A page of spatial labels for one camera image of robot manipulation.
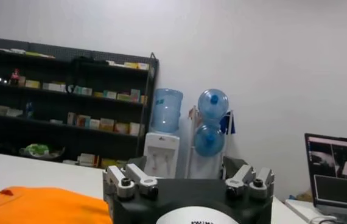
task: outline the black shelf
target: black shelf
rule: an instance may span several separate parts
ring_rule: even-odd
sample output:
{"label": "black shelf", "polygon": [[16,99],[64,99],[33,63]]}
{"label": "black shelf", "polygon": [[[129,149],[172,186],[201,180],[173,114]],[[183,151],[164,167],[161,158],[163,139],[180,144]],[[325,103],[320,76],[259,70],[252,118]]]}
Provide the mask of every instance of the black shelf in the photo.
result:
{"label": "black shelf", "polygon": [[[66,69],[71,66],[71,61],[60,60],[57,58],[47,58],[26,54],[10,53],[0,50],[0,63],[17,64],[20,66],[43,66],[53,69]],[[97,71],[100,74],[125,74],[130,76],[147,77],[148,70],[112,66],[101,61],[100,63],[81,63],[82,71]]]}
{"label": "black shelf", "polygon": [[11,91],[27,92],[27,93],[38,93],[38,94],[44,94],[44,95],[50,94],[50,95],[55,96],[55,97],[56,96],[57,97],[70,97],[70,98],[78,99],[78,100],[117,103],[117,104],[122,104],[122,105],[128,105],[131,107],[142,108],[142,106],[143,106],[143,103],[140,103],[140,102],[130,102],[130,101],[124,101],[124,100],[105,98],[105,97],[94,97],[94,96],[87,96],[87,95],[81,95],[81,94],[64,93],[64,92],[52,91],[52,90],[48,90],[48,89],[12,86],[12,85],[3,84],[3,83],[0,83],[0,88],[9,89]]}
{"label": "black shelf", "polygon": [[[3,39],[0,39],[0,48],[22,49],[55,57],[0,50],[0,77],[4,79],[8,79],[14,69],[19,69],[27,80],[36,80],[41,84],[62,82],[89,87],[97,92],[107,89],[129,93],[131,89],[138,89],[148,98],[147,103],[128,102],[0,83],[0,105],[25,110],[27,103],[32,102],[35,118],[0,116],[0,142],[14,147],[32,143],[66,147],[63,159],[73,160],[81,153],[123,160],[143,155],[158,72],[158,60],[153,53],[150,57],[139,57]],[[149,70],[110,66],[105,62],[107,60],[119,64],[145,63],[149,65]],[[144,131],[132,136],[49,122],[56,119],[66,123],[70,112],[92,119],[138,123],[144,126]]]}
{"label": "black shelf", "polygon": [[97,133],[101,135],[111,135],[111,136],[117,136],[127,139],[137,139],[137,136],[129,135],[129,134],[123,134],[113,131],[103,131],[99,129],[92,129],[92,128],[86,128],[86,127],[79,127],[75,125],[68,125],[68,124],[58,124],[58,123],[51,123],[49,121],[41,121],[36,119],[27,119],[25,117],[11,117],[11,116],[3,116],[0,115],[0,124],[6,123],[6,122],[12,122],[14,124],[24,124],[24,125],[32,125],[37,128],[51,128],[51,129],[62,129],[64,131],[81,131],[86,133]]}
{"label": "black shelf", "polygon": [[70,61],[62,61],[55,58],[46,58],[26,54],[9,53],[0,50],[0,63],[20,66],[44,66],[55,69],[68,68]]}

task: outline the laptop screen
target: laptop screen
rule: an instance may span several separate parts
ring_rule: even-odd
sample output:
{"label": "laptop screen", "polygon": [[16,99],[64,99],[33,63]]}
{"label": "laptop screen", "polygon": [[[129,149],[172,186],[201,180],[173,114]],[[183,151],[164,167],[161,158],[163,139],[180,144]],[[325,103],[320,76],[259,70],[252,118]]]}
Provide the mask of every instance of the laptop screen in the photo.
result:
{"label": "laptop screen", "polygon": [[347,139],[306,135],[315,204],[347,208]]}

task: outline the screw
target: screw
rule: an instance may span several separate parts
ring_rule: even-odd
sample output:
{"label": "screw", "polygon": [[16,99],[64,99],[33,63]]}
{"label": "screw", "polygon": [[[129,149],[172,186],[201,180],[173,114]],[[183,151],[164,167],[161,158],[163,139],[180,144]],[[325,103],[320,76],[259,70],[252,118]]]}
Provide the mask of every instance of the screw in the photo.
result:
{"label": "screw", "polygon": [[127,177],[125,177],[121,180],[121,185],[123,185],[123,187],[130,186],[130,183],[131,183],[131,180]]}

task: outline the blue water bottle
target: blue water bottle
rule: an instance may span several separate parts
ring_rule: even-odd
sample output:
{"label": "blue water bottle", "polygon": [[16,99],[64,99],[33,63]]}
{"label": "blue water bottle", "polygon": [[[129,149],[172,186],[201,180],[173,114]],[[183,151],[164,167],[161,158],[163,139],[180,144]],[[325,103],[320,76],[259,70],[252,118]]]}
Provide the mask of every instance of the blue water bottle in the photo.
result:
{"label": "blue water bottle", "polygon": [[202,125],[195,134],[195,150],[201,156],[210,157],[222,151],[225,137],[216,125]]}
{"label": "blue water bottle", "polygon": [[183,93],[174,89],[156,89],[151,127],[154,131],[174,133],[179,129]]}
{"label": "blue water bottle", "polygon": [[204,123],[219,123],[229,108],[228,97],[219,89],[208,89],[198,99]]}
{"label": "blue water bottle", "polygon": [[215,156],[222,151],[225,136],[220,129],[220,121],[229,108],[228,97],[221,90],[208,89],[198,99],[198,109],[202,116],[202,126],[195,133],[195,150],[201,156]]}

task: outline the cable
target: cable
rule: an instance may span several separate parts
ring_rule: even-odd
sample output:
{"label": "cable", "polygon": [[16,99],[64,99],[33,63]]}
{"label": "cable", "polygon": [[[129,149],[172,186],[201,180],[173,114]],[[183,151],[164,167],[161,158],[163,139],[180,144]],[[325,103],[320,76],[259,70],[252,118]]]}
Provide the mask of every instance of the cable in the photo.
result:
{"label": "cable", "polygon": [[334,217],[334,216],[321,215],[321,216],[317,216],[317,217],[314,217],[314,218],[310,219],[309,224],[313,224],[313,223],[314,223],[314,220],[316,220],[316,219],[326,219],[326,220],[332,220],[332,221],[334,221],[334,222],[337,221],[337,218]]}

